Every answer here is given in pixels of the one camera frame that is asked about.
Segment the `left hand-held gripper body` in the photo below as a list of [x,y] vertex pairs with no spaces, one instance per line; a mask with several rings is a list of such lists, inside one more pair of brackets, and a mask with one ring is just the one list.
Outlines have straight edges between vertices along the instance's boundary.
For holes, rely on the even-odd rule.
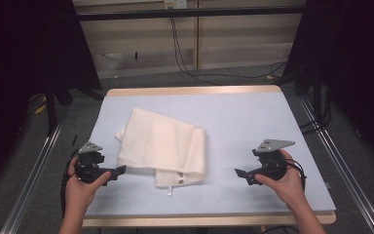
[[74,169],[77,177],[83,182],[92,183],[107,172],[107,169],[99,166],[104,162],[104,156],[100,153],[101,149],[101,146],[88,141],[78,150],[78,160]]

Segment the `person's right hand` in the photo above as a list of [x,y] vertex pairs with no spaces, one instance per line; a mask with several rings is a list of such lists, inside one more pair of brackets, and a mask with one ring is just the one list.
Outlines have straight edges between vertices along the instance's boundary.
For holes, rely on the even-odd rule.
[[286,174],[280,180],[265,175],[256,175],[254,178],[273,189],[292,212],[308,206],[299,172],[294,166],[288,166]]

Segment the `black curtain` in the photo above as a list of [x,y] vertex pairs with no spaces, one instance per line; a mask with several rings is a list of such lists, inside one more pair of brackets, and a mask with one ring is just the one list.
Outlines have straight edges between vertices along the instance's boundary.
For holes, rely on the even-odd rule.
[[307,0],[284,74],[324,83],[374,147],[374,0]]
[[99,79],[72,0],[0,0],[0,164],[13,148],[29,99],[98,89]]

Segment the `light blue foam mat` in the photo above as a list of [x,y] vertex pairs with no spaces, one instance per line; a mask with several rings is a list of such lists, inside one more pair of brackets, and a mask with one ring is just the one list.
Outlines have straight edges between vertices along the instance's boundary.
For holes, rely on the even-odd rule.
[[100,188],[87,214],[223,215],[284,213],[286,205],[265,185],[249,185],[237,170],[258,168],[252,151],[265,139],[291,141],[287,152],[307,177],[305,194],[316,212],[335,205],[315,160],[281,92],[106,97],[91,135],[102,148],[106,168],[118,165],[115,135],[134,109],[149,110],[206,130],[206,177],[172,190],[158,188],[149,169],[128,168]]

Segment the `black horizontal bar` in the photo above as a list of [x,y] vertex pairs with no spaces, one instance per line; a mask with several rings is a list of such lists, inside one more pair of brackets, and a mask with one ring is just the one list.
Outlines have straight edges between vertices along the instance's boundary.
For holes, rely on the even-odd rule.
[[224,17],[224,16],[251,16],[251,15],[284,15],[301,14],[306,6],[274,6],[251,8],[204,8],[179,10],[151,10],[131,12],[105,12],[78,14],[79,21],[87,20],[144,20],[164,18],[194,18],[194,17]]

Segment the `person's left hand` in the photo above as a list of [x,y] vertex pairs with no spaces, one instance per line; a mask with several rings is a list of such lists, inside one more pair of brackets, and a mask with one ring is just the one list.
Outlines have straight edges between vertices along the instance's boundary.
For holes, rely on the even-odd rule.
[[103,173],[92,183],[81,181],[75,173],[77,157],[74,156],[67,170],[68,180],[65,188],[65,212],[85,214],[94,199],[96,190],[111,177],[110,172]]

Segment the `white towel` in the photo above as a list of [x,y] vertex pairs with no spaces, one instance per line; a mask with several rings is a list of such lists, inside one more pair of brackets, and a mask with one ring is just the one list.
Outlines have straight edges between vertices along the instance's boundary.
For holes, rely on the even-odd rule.
[[172,190],[206,177],[206,130],[135,108],[116,134],[118,162],[155,171],[155,186]]

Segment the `metal floor rail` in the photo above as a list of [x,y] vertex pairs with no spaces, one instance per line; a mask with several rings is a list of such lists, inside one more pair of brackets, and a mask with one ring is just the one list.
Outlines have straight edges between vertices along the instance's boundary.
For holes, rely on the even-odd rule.
[[306,97],[300,97],[301,105],[304,108],[306,115],[314,126],[315,133],[320,138],[321,143],[325,147],[327,154],[335,165],[339,175],[347,186],[351,196],[353,197],[356,206],[361,212],[367,225],[374,234],[374,206],[363,192],[362,188],[355,179],[353,173],[346,164],[342,154],[329,135],[327,129],[318,123],[318,118],[314,115],[314,108]]
[[57,123],[52,133],[46,137],[46,141],[37,157],[29,177],[22,188],[17,201],[15,202],[10,214],[8,215],[0,234],[17,234],[22,219],[27,211],[29,203],[33,197],[33,193],[40,181],[43,171],[48,163],[52,151],[56,145],[58,136],[62,130],[68,108],[62,109],[56,118]]

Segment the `black stand leg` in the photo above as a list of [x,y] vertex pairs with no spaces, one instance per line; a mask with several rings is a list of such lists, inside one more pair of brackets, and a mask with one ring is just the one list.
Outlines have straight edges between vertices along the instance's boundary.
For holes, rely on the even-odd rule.
[[57,126],[55,98],[60,104],[69,105],[72,103],[73,97],[70,95],[68,86],[65,83],[55,82],[47,84],[45,98],[49,121],[48,136],[50,136]]

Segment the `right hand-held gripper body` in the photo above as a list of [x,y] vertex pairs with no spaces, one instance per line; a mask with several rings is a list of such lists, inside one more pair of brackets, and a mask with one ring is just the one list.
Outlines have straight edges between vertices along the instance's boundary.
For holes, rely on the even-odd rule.
[[255,173],[273,180],[284,177],[287,165],[281,149],[293,144],[292,140],[264,139],[259,146],[252,150],[253,155],[259,159],[261,164],[261,168],[257,169]]

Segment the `white wall socket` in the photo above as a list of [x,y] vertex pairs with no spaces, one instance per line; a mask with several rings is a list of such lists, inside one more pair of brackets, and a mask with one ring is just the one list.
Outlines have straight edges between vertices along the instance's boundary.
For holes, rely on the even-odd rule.
[[186,9],[187,0],[164,0],[166,9]]

